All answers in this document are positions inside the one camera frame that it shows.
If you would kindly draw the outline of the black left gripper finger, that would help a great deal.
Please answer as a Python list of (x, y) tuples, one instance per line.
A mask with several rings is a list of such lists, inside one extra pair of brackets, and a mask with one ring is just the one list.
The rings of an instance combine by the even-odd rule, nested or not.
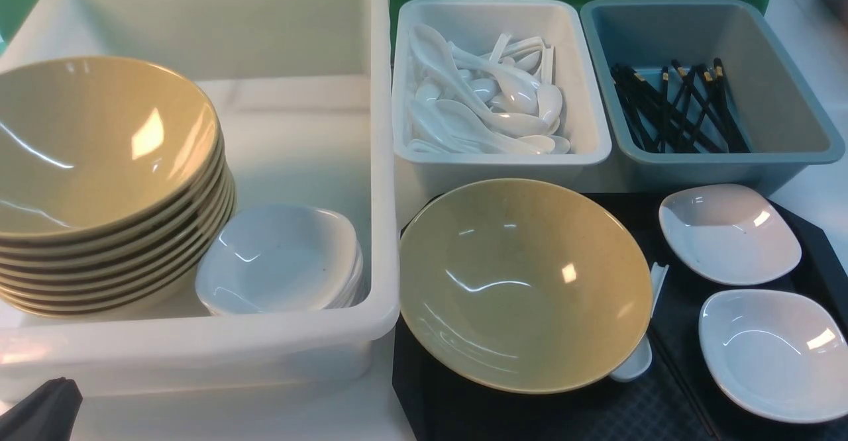
[(60, 377), (37, 387), (1, 417), (2, 440), (70, 440), (83, 395)]

